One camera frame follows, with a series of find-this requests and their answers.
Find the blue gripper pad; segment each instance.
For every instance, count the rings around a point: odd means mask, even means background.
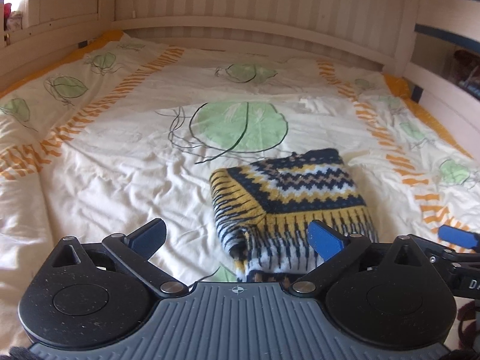
[[[437,360],[448,353],[442,344],[367,346],[335,329],[315,300],[288,295],[278,283],[198,283],[183,298],[160,301],[120,342],[71,352],[34,344],[30,351],[45,360]]]
[[[441,225],[439,227],[438,238],[465,249],[474,249],[479,243],[478,234],[447,225]]]
[[[309,245],[324,261],[342,251],[347,243],[347,237],[320,221],[310,222],[307,237]]]

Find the orange stripe pattern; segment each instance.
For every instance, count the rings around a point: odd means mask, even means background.
[[[74,136],[80,134],[88,123],[92,123],[94,118],[109,109],[118,100],[125,98],[148,76],[161,71],[165,66],[176,63],[184,51],[179,47],[168,47],[158,58],[140,66],[134,73],[126,76],[110,94],[85,106],[65,125],[54,127],[50,131],[50,138],[36,144],[11,146],[5,149],[0,154],[0,176],[6,180],[16,180],[18,177],[40,172],[43,166],[51,163],[49,157],[62,155],[59,149],[65,141],[73,140]]]
[[[406,154],[403,149],[396,144],[394,136],[388,132],[387,128],[379,125],[378,114],[374,108],[369,104],[360,103],[352,85],[349,82],[342,82],[336,77],[334,65],[325,61],[317,61],[317,65],[320,70],[320,76],[329,84],[335,85],[340,95],[349,98],[355,107],[357,118],[365,121],[367,130],[378,140],[378,144],[383,146],[385,150],[397,154],[387,154],[385,160],[395,166],[393,171],[400,175],[402,183],[410,185],[411,187],[415,185],[429,185],[430,179],[426,178],[427,175],[416,171],[416,167],[405,157]],[[407,105],[409,105],[408,102],[411,102],[411,100],[406,84],[403,85],[402,83],[402,85],[399,85],[397,81],[401,79],[395,79],[392,76],[384,75],[384,77],[390,92],[392,92],[394,96],[402,98]],[[428,202],[428,204],[421,203],[420,210],[423,214],[423,221],[429,226],[434,226],[430,229],[434,234],[438,233],[438,228],[443,224],[461,228],[462,230],[469,230],[469,226],[464,225],[451,216],[448,207],[441,205],[440,195],[429,193],[426,195],[415,195],[414,198],[419,201],[419,203],[421,201]],[[458,251],[464,251],[463,248],[456,247],[455,245],[449,244],[448,246]]]

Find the white wooden wall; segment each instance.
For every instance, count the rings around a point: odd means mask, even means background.
[[[109,30],[115,0],[28,0],[28,28],[0,31],[0,91]]]
[[[269,21],[345,39],[393,58],[405,3],[406,0],[116,0],[115,20],[215,16]],[[359,58],[305,40],[228,28],[148,28],[133,30],[131,34],[142,38],[231,39],[292,47],[337,59]]]

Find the folded sweater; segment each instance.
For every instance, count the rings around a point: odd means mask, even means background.
[[[314,219],[344,235],[360,233],[377,241],[365,202],[336,149],[217,169],[210,185],[217,234],[235,260],[239,281],[288,286],[321,264],[307,242]]]

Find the patterned knit fabric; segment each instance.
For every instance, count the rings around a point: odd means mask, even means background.
[[[292,280],[322,258],[307,243],[314,219],[347,235],[377,237],[370,214],[335,149],[268,159],[210,177],[215,224],[239,281]]]

